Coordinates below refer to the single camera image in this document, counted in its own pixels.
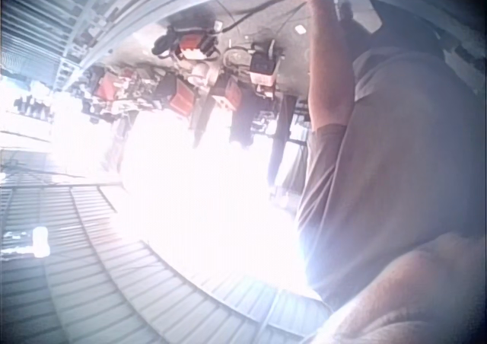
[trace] shirt sleeve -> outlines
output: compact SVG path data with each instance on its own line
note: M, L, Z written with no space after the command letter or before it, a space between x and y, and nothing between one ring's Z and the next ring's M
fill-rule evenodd
M326 125L313 132L308 140L307 180L298 209L301 249L305 256L312 253L325 214L345 131L346 126Z

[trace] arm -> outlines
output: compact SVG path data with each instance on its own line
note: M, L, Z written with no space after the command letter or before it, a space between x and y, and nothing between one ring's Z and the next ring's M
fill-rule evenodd
M304 0L311 13L310 108L313 131L329 124L346 126L355 100L352 61L333 0Z

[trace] steel structure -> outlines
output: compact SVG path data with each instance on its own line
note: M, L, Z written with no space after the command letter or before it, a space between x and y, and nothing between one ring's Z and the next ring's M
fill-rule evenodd
M54 88L67 87L130 34L207 1L2 0L2 67ZM456 37L473 65L485 60L485 14L470 3L381 1L405 8Z
M34 184L41 164L56 170L49 155L3 151L2 160L29 169L7 170L0 189L4 339L292 344L328 317L319 301L250 277L190 276L123 237L111 221L123 203L119 186L53 184L41 170ZM39 226L48 229L50 255L12 253Z

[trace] man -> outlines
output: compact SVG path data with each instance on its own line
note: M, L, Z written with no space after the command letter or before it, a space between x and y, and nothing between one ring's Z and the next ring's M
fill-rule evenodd
M298 222L308 281L335 311L312 342L468 342L485 318L484 103L425 24L395 33L384 16L352 63L333 0L304 1L313 135Z

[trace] gray shirt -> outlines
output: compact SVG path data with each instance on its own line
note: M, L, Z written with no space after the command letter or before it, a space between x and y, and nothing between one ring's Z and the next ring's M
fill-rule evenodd
M396 48L354 63L347 127L310 138L298 222L307 276L337 309L398 256L485 234L485 104L441 60Z

